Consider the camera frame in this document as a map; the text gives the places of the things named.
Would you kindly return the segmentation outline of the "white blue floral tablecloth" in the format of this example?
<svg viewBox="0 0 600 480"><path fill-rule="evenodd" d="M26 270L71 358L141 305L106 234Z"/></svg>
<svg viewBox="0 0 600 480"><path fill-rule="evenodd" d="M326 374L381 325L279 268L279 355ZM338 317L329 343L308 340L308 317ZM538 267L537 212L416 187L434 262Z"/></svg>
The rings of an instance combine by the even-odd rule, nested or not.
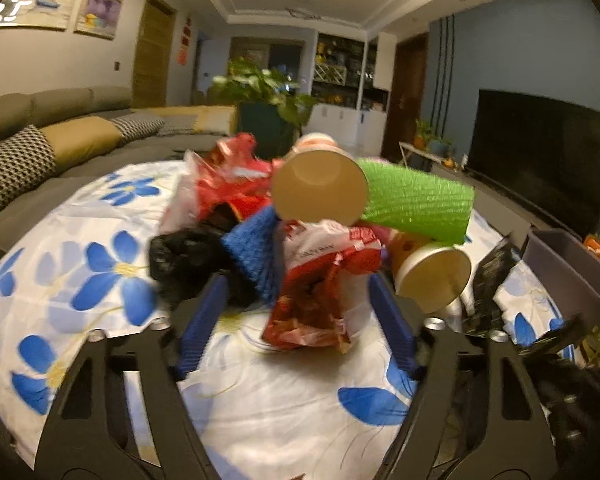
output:
<svg viewBox="0 0 600 480"><path fill-rule="evenodd" d="M0 479L39 479L34 463L47 415L92 330L132 335L177 308L160 298L149 275L148 244L162 235L160 220L182 174L184 160L148 162L85 185L1 258ZM198 226L227 234L242 222L219 206ZM387 250L396 230L361 218L350 226L369 226L380 239L374 274L384 274L396 294ZM445 309L422 313L464 335L494 332L465 333L460 302L472 312L476 267L502 238L472 210L464 242L440 242L468 255L469 282ZM267 344L262 333L273 307L260 296L248 308L232 307L227 294L198 367L178 382L215 479L379 479L417 382L398 369L370 304L374 274L366 286L370 319L344 353ZM520 260L495 301L516 350L566 322ZM157 465L140 376L127 372L124 383L140 458Z"/></svg>

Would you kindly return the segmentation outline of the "red snack wrapper front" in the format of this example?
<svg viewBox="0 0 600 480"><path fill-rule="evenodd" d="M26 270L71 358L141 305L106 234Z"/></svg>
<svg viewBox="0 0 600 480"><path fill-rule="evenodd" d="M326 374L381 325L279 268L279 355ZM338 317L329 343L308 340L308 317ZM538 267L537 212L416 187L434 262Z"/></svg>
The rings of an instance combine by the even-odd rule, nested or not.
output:
<svg viewBox="0 0 600 480"><path fill-rule="evenodd" d="M369 226L285 221L284 275L262 333L279 349L347 352L370 319L368 277L381 264L382 243Z"/></svg>

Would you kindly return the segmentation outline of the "blue foam net sleeve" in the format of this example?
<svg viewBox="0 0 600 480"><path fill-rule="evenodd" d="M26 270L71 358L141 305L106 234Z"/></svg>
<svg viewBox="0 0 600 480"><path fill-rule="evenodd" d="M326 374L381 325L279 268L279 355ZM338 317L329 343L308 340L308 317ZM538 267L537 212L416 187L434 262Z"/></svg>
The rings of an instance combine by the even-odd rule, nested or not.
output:
<svg viewBox="0 0 600 480"><path fill-rule="evenodd" d="M268 307L276 303L284 274L279 222L274 208L268 205L221 238L225 250Z"/></svg>

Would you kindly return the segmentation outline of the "display cabinet white base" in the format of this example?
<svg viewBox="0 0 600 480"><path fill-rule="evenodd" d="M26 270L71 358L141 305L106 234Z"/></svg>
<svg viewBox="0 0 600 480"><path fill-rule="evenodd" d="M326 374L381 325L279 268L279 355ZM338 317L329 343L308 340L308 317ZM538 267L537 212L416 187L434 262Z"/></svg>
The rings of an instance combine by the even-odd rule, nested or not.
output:
<svg viewBox="0 0 600 480"><path fill-rule="evenodd" d="M361 41L318 34L311 78L315 100L305 133L326 133L349 153L378 156L384 142L396 37Z"/></svg>

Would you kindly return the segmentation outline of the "paper cup orange print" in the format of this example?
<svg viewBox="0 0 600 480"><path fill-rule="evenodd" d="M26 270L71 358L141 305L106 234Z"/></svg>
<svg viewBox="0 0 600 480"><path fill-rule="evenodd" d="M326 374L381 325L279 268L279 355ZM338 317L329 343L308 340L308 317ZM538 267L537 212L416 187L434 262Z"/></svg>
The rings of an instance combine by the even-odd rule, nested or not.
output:
<svg viewBox="0 0 600 480"><path fill-rule="evenodd" d="M302 136L274 171L272 204L279 218L350 226L368 201L365 174L348 152L325 133Z"/></svg>

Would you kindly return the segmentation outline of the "black plastic bag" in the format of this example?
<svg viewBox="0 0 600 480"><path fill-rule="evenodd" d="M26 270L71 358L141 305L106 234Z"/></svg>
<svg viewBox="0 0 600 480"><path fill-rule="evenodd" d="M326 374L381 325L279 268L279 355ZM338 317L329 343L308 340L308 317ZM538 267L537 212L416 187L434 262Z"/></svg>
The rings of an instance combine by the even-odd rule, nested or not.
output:
<svg viewBox="0 0 600 480"><path fill-rule="evenodd" d="M253 282L223 246L224 234L214 226L202 224L150 240L149 275L158 283L159 296L171 310L182 301L197 297L217 273L227 278L230 306L248 308L259 299Z"/></svg>

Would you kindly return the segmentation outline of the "dark wooden door right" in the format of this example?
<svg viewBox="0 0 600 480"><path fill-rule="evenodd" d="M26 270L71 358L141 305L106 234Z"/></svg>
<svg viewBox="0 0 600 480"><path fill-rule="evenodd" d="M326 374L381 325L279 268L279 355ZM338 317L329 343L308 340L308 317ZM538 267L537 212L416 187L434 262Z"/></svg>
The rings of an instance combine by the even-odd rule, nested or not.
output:
<svg viewBox="0 0 600 480"><path fill-rule="evenodd" d="M402 159L400 142L411 142L420 117L427 69L429 35L425 32L396 46L392 89L381 156Z"/></svg>

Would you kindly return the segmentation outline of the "small white side table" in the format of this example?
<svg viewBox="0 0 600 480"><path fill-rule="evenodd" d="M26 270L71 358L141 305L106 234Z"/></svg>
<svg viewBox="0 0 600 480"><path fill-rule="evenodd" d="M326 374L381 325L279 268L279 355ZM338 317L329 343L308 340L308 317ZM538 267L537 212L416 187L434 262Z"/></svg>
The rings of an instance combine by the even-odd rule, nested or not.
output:
<svg viewBox="0 0 600 480"><path fill-rule="evenodd" d="M444 157L431 154L429 152L420 150L419 148L415 148L414 145L409 144L407 142L399 142L398 145L402 156L401 164L404 167L408 166L408 162L413 156L419 156L423 159L429 160L430 162L435 162L439 165L442 165L445 161Z"/></svg>

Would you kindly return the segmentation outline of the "grey trash bin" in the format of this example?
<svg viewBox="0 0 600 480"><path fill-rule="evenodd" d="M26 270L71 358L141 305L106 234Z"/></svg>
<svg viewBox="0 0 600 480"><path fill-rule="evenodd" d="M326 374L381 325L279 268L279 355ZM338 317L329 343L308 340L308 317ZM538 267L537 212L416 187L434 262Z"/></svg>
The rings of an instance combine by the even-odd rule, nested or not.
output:
<svg viewBox="0 0 600 480"><path fill-rule="evenodd" d="M532 229L522 260L564 318L580 316L587 328L600 324L600 259L580 240L560 229Z"/></svg>

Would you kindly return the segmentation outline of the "potted green plant dark pot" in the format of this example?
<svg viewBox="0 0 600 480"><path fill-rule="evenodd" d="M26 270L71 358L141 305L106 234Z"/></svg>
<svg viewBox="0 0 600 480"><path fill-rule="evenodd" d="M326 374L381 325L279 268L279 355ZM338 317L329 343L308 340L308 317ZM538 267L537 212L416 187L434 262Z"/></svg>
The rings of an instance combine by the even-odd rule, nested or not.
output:
<svg viewBox="0 0 600 480"><path fill-rule="evenodd" d="M244 58L230 61L226 75L213 77L208 100L235 105L237 131L251 133L257 142L254 152L268 160L291 149L316 104L316 99L301 92L287 75Z"/></svg>

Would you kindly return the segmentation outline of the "black white patterned cushion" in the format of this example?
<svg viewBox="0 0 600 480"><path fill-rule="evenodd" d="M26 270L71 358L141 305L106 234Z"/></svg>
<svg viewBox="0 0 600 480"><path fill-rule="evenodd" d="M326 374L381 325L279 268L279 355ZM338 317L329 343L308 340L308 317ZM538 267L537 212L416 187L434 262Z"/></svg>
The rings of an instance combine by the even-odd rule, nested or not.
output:
<svg viewBox="0 0 600 480"><path fill-rule="evenodd" d="M0 142L0 212L15 198L36 188L56 171L46 136L27 126Z"/></svg>

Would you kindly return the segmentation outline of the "grey tv console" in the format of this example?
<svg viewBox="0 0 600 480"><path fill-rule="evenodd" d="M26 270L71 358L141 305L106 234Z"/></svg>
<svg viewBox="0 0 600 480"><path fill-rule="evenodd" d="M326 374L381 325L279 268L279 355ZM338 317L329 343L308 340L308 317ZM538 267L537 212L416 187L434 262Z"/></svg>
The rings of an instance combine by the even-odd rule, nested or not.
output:
<svg viewBox="0 0 600 480"><path fill-rule="evenodd" d="M475 210L498 232L508 234L520 252L526 250L529 232L534 229L560 229L568 232L579 242L583 240L582 237L577 236L576 233L571 232L552 219L547 219L536 214L526 204L515 202L496 188L490 188L489 185L475 178L468 177L464 172L451 170L445 168L445 166L435 166L432 170L440 177L462 182L474 188Z"/></svg>

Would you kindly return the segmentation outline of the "red snack wrapper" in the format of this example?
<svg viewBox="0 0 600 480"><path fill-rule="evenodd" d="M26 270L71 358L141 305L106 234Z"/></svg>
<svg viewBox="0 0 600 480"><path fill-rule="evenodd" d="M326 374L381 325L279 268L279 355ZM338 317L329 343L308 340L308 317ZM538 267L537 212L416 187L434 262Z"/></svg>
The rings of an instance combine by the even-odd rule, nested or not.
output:
<svg viewBox="0 0 600 480"><path fill-rule="evenodd" d="M186 152L185 174L176 181L159 232L198 226L219 206L227 206L242 222L272 203L272 177L283 161L260 159L254 154L256 147L256 138L241 132L216 142L207 156Z"/></svg>
<svg viewBox="0 0 600 480"><path fill-rule="evenodd" d="M285 221L284 275L262 333L279 349L347 352L370 319L368 277L381 264L382 243L369 226Z"/></svg>

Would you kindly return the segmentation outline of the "black wrapper near bin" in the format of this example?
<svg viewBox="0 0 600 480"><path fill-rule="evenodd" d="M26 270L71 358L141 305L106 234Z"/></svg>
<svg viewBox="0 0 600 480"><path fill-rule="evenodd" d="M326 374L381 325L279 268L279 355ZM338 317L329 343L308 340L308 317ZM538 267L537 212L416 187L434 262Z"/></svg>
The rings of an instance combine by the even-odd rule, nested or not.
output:
<svg viewBox="0 0 600 480"><path fill-rule="evenodd" d="M485 335L492 330L504 330L503 309L495 301L495 295L518 261L517 249L509 236L504 236L480 260L471 281L472 312L468 312L464 301L460 302L465 333Z"/></svg>

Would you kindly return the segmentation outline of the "small potted plants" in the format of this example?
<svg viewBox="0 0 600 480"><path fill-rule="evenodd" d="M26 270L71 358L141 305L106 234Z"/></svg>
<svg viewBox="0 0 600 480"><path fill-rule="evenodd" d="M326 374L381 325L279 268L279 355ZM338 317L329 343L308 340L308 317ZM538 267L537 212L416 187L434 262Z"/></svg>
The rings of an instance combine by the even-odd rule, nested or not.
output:
<svg viewBox="0 0 600 480"><path fill-rule="evenodd" d="M430 123L421 119L415 120L413 145L418 150L442 158L449 157L452 152L451 142L437 136Z"/></svg>

